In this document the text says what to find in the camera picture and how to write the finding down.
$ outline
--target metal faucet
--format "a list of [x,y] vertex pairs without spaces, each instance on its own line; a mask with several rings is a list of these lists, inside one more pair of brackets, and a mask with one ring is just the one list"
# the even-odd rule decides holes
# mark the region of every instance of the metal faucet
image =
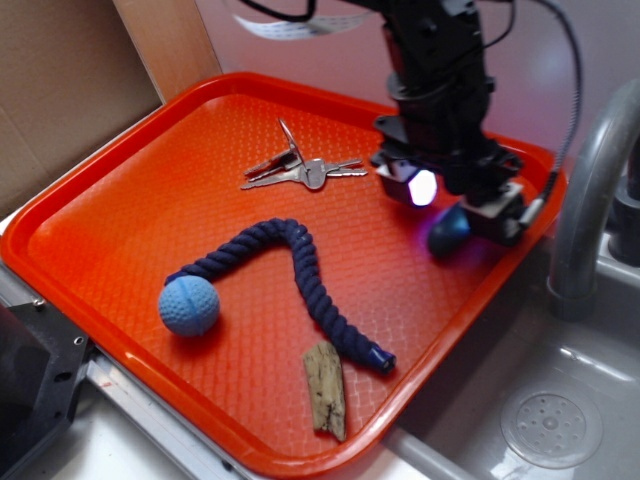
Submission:
[[559,318],[577,321],[592,310],[605,227],[611,233],[611,255],[640,266],[639,137],[636,79],[620,88],[600,113],[571,174],[547,282],[551,310]]

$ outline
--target orange tray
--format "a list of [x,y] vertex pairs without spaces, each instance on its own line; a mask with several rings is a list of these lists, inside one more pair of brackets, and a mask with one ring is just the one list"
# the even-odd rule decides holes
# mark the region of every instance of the orange tray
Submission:
[[[32,201],[2,238],[6,263],[109,355],[247,468],[267,476],[329,472],[379,440],[553,221],[564,179],[522,241],[475,238],[435,261],[425,239],[455,198],[426,209],[383,193],[373,169],[241,191],[242,172],[287,148],[368,159],[389,108],[254,74],[202,83]],[[499,139],[526,162],[530,199],[549,154]],[[242,229],[295,218],[314,236],[321,277],[349,322],[397,355],[382,376],[343,362],[347,441],[316,434],[302,354],[324,339],[293,278],[290,251],[267,250],[216,282],[222,310],[203,337],[162,324],[165,277]]]

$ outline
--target stainless steel sink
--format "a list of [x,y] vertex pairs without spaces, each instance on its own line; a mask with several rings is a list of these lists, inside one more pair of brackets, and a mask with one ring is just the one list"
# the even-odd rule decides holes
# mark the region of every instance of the stainless steel sink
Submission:
[[[558,320],[547,305],[549,243],[399,418],[398,431],[423,446],[408,456],[435,464],[430,478],[640,475],[640,269],[601,256],[593,312]],[[387,444],[398,449],[394,435]]]

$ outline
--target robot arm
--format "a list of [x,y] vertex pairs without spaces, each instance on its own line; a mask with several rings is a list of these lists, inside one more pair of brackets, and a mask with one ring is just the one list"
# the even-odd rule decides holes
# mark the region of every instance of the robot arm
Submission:
[[[474,1],[343,1],[385,19],[393,66],[387,87],[399,113],[377,119],[383,141],[371,161],[386,193],[411,203],[410,181],[428,170],[443,179],[450,193],[462,196],[430,233],[429,246],[437,256],[464,240],[464,235],[450,231],[460,223],[497,243],[517,243],[544,200],[524,206],[518,186],[510,181],[522,161],[482,131],[494,82],[485,73],[485,44]],[[308,0],[307,6],[306,19],[313,15],[315,0]],[[296,21],[264,7],[261,11]]]

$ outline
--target led light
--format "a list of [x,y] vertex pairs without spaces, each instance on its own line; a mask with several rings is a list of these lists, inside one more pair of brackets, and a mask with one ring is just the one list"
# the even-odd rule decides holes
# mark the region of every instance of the led light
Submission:
[[429,170],[420,170],[409,181],[409,193],[416,207],[426,207],[431,204],[438,193],[436,176]]

